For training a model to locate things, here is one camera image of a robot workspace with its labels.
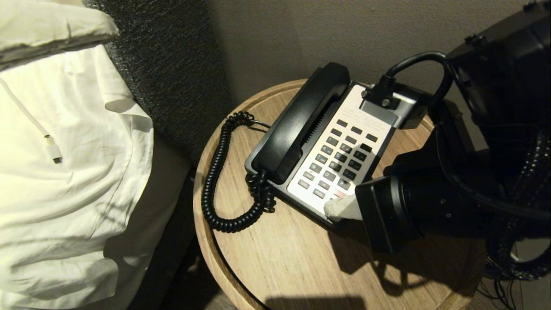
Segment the gray headboard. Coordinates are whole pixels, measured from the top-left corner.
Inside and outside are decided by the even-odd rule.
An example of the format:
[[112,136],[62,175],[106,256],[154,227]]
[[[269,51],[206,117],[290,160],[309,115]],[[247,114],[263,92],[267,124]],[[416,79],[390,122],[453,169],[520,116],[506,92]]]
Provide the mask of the gray headboard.
[[235,106],[207,5],[193,0],[84,0],[113,17],[120,36],[106,45],[154,130],[197,164]]

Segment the gray wall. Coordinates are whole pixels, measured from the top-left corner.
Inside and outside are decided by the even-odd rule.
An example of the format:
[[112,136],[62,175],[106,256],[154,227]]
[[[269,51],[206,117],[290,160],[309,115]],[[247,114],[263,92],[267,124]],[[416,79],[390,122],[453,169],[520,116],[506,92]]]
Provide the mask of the gray wall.
[[[520,10],[526,0],[260,1],[210,0],[234,100],[286,81],[307,78],[327,62],[352,79],[374,83],[397,61],[422,51],[449,52],[467,35]],[[419,64],[400,82],[433,92],[435,64]],[[453,89],[447,97],[457,103]],[[468,114],[464,104],[460,109]],[[469,126],[477,146],[479,132]]]

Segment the charging cable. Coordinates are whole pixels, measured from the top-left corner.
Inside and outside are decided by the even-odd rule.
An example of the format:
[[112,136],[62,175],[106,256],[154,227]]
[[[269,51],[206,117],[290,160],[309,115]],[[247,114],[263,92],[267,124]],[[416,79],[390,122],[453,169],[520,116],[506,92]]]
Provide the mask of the charging cable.
[[53,137],[40,125],[40,123],[29,113],[25,106],[17,99],[14,95],[8,84],[0,78],[0,84],[6,90],[6,93],[10,96],[12,101],[17,105],[19,110],[25,114],[25,116],[35,125],[35,127],[42,133],[43,137],[46,139],[46,151],[48,155],[53,160],[54,163],[58,164],[62,162],[63,157],[61,156],[60,148],[55,143]]

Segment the black telephone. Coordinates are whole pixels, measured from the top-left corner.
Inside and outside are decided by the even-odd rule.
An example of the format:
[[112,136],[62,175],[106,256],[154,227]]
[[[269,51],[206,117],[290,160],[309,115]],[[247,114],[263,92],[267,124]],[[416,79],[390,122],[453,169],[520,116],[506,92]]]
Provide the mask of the black telephone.
[[235,232],[249,226],[273,211],[273,189],[317,223],[334,227],[325,203],[370,180],[395,129],[416,128],[426,115],[431,96],[398,83],[393,89],[392,102],[376,105],[364,99],[370,87],[351,82],[346,67],[331,62],[318,68],[249,155],[246,181],[255,203],[233,220],[214,211],[215,181],[232,130],[259,122],[247,112],[230,117],[204,186],[203,213],[211,227]]

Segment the round side table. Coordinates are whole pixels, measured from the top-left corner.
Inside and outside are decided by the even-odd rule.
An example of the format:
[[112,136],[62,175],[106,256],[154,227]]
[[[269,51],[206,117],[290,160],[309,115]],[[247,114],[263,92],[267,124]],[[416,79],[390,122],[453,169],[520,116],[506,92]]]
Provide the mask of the round side table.
[[[249,111],[272,124],[304,82],[266,89],[233,112]],[[201,192],[222,124],[199,162],[193,209],[205,261],[239,309],[446,310],[462,309],[472,299],[485,261],[482,241],[425,238],[396,255],[374,254],[361,222],[328,232],[279,199],[275,213],[263,214],[241,232],[211,230],[203,219]],[[417,129],[397,130],[374,177],[396,155],[419,149],[432,128],[424,120]],[[232,134],[215,193],[219,216],[234,218],[251,206],[244,163],[263,134],[246,127]]]

